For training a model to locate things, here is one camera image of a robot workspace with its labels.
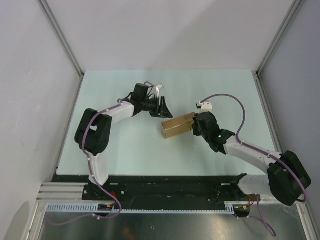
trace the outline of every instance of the white wall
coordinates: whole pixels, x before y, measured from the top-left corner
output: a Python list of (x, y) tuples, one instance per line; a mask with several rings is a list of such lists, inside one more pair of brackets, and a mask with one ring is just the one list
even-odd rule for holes
[(262, 74), (285, 149), (300, 157), (320, 224), (320, 1), (307, 0)]
[(1, 1), (0, 32), (0, 239), (18, 240), (53, 169), (79, 77), (36, 0)]
[(48, 0), (84, 70), (256, 70), (292, 2)]

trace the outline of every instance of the black mounting base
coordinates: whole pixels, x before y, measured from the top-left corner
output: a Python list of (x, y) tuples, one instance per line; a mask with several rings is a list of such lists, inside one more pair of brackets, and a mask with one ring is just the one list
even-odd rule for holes
[[(114, 192), (127, 210), (225, 210), (227, 201), (248, 201), (238, 188), (243, 176), (110, 176), (103, 188)], [(82, 200), (112, 198), (88, 182)]]

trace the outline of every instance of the red wire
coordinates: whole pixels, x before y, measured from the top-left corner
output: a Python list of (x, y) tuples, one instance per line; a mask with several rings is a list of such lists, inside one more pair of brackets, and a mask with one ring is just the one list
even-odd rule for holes
[(117, 195), (115, 194), (114, 191), (112, 191), (111, 194), (112, 194), (116, 199), (118, 199), (118, 198), (117, 198)]
[(250, 203), (250, 206), (252, 206), (255, 203), (254, 198), (251, 195), (248, 195), (249, 201), (252, 202)]

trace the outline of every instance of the small white object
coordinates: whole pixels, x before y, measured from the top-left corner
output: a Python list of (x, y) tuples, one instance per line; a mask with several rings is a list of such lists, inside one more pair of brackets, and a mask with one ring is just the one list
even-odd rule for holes
[(162, 84), (159, 84), (157, 86), (154, 86), (150, 92), (150, 95), (154, 94), (154, 97), (156, 99), (159, 98), (160, 96), (160, 91), (164, 88), (164, 86)]
[(200, 108), (200, 111), (199, 111), (199, 114), (200, 113), (204, 113), (204, 112), (212, 112), (212, 104), (210, 103), (210, 102), (208, 102), (208, 101), (205, 101), (205, 102), (198, 102), (197, 104), (196, 104), (198, 107), (201, 107)]

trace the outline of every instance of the metal floor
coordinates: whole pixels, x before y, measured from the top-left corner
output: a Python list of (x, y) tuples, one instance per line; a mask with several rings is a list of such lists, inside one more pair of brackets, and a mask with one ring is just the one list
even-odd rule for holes
[[(305, 240), (296, 206), (263, 205), (267, 222), (281, 240)], [(46, 213), (55, 223), (69, 221), (82, 213)], [(251, 216), (259, 216), (257, 206)], [(41, 240), (271, 240), (264, 225), (254, 219), (237, 220), (223, 214), (120, 214), (114, 219), (79, 219), (65, 226), (46, 220)]]

